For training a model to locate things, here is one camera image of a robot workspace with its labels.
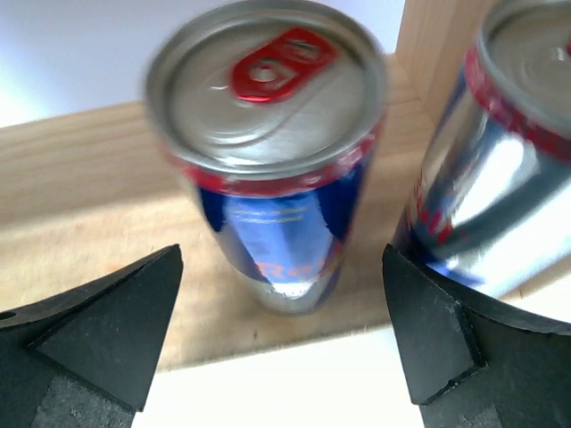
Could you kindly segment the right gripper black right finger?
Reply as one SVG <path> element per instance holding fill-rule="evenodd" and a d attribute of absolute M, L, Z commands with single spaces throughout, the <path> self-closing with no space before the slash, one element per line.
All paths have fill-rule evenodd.
<path fill-rule="evenodd" d="M 570 325 L 383 253 L 389 315 L 426 427 L 568 427 Z"/>

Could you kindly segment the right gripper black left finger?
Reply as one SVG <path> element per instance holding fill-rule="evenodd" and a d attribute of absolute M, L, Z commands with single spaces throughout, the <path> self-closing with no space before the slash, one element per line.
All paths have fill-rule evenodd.
<path fill-rule="evenodd" d="M 178 245 L 1 313 L 3 427 L 130 427 L 178 296 Z"/>

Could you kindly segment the silver Red Bull can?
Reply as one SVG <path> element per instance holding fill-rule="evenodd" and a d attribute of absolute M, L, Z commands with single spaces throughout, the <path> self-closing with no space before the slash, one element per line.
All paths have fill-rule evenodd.
<path fill-rule="evenodd" d="M 501 1 L 468 49 L 393 246 L 499 298 L 570 253 L 570 4 Z"/>

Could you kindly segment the blue Red Bull can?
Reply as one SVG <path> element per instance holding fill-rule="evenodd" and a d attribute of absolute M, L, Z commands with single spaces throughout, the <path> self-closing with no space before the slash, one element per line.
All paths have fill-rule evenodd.
<path fill-rule="evenodd" d="M 335 288 L 388 92 L 377 40 L 312 1 L 221 6 L 154 56 L 161 150 L 265 307 L 308 313 Z"/>

